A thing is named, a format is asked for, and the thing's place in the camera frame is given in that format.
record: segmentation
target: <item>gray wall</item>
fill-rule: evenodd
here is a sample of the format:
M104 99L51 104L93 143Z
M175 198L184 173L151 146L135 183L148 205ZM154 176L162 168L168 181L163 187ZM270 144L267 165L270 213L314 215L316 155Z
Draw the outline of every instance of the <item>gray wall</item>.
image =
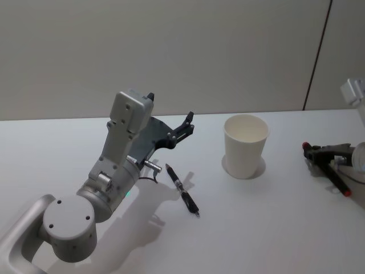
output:
M154 114L300 110L328 5L1 0L0 120L108 116L130 87Z
M307 110L347 108L339 87L365 77L365 1L334 0Z

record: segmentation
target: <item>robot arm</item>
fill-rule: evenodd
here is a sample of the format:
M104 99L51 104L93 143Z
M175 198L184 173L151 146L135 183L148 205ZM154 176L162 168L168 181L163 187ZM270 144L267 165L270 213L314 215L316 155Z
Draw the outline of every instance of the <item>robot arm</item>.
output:
M44 274L31 260L43 241L52 245L58 258L77 262L87 258L97 243L96 223L111 217L140 177L144 166L162 169L149 158L159 148L175 148L193 133L190 112L172 130L151 117L154 95L129 90L116 95L107 123L102 154L76 195L40 198L0 239L0 272Z
M341 92L346 103L358 109L365 126L365 79L348 79Z

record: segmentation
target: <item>white table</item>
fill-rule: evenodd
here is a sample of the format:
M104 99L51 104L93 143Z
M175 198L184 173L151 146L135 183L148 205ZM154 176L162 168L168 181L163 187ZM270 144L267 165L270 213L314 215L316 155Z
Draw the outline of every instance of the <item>white table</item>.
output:
M98 225L87 260L64 263L43 244L34 263L49 274L364 273L365 187L348 182L351 198L333 193L328 179L311 176L301 147L365 141L357 112L256 114L271 133L265 172L252 180L234 179L221 165L231 115L196 115L192 136L152 158L190 181L201 219L164 171L158 185L140 180ZM159 118L173 127L184 117ZM1 225L29 198L74 194L100 155L107 120L0 122Z

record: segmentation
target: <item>black pen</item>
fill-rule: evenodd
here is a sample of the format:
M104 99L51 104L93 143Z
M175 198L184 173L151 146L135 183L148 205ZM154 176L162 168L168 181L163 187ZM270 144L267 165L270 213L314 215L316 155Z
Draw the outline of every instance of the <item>black pen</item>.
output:
M196 206L195 202L193 201L191 196L188 194L188 192L186 190L184 190L183 184L180 182L179 177L177 177L177 175L175 174L172 167L169 166L168 164L166 164L166 170L167 170L167 173L169 174L169 176L171 177L173 183L175 184L177 190L180 191L181 198L185 202L188 210L191 213L195 214L197 217L200 217L198 206Z

